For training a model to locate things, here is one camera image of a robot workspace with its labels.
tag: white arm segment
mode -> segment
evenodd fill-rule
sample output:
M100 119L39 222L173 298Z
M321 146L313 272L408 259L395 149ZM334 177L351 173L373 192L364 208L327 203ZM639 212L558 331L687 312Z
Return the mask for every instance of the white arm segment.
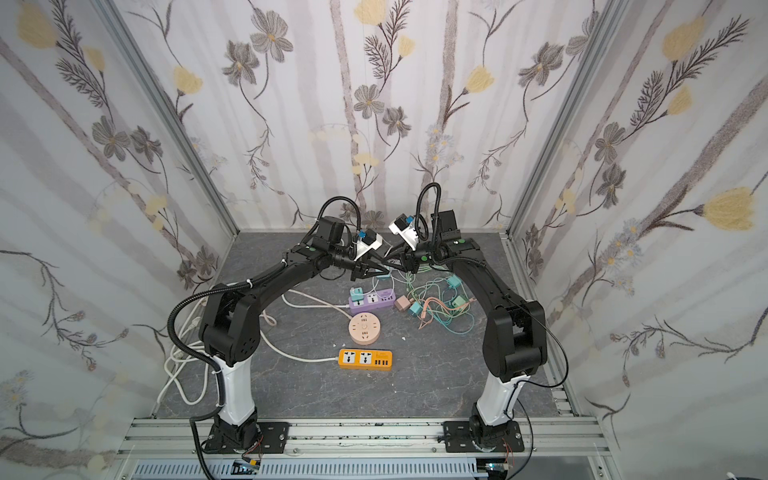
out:
M482 421L486 425L496 426L512 420L512 407L515 405L515 400L523 386L519 382L530 378L530 375L520 375L509 382L502 382L498 377L488 372L485 388L480 395L480 400L478 400L478 412Z
M230 425L241 425L250 414L256 411L256 405L253 403L253 397L250 394L250 360L235 363L235 366L227 364L215 356L214 360L219 364L224 374L224 408L219 412L219 417Z

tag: purple power strip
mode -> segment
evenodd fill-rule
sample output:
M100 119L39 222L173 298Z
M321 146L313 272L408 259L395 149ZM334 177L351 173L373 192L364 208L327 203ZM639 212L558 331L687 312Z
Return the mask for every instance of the purple power strip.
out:
M377 308L395 304L395 289L387 288L378 292L366 293L362 300L349 299L349 311L355 316L360 312L370 312Z

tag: metal mounting plate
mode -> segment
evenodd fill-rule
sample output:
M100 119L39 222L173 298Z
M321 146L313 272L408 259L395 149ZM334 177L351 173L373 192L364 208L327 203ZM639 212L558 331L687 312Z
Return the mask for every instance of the metal mounting plate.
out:
M497 439L495 444L487 445L487 448L483 449L475 446L475 443L472 441L472 434L469 431L469 422L443 422L442 431L445 440L445 451L448 453L488 452L488 449L492 447L490 452L505 454L505 440L513 452L517 453L525 450L522 434L520 433L520 425L518 425L517 422L512 422L512 433L510 435L505 435L504 437Z
M265 453L283 453L286 447L286 441L288 440L289 426L290 424L288 422L259 422L263 439L261 440L261 445L259 445L259 448L255 450L253 454L258 455L261 453L263 455ZM225 445L227 440L224 437L217 435L215 429L211 429L211 436L213 436L213 438L210 436L208 437L208 440L203 447L203 452L207 454L238 453L238 451L232 447Z

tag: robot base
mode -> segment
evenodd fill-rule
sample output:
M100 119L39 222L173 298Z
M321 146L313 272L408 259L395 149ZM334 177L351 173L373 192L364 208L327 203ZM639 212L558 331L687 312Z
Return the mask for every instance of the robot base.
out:
M259 422L254 412L242 425L226 423L219 416L214 417L208 440L203 443L207 454L243 453L261 438L259 448L252 453L283 453L288 438L287 422Z

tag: power strip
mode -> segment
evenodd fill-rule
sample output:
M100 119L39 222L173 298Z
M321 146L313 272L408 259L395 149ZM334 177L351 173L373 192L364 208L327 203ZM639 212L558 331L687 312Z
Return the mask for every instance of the power strip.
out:
M350 370L379 370L388 372L392 369L392 352L389 350L341 349L339 366Z
M349 311L353 315L361 312L370 312L377 308L385 308L395 304L395 289L385 288L378 292L366 293L361 300L349 298Z

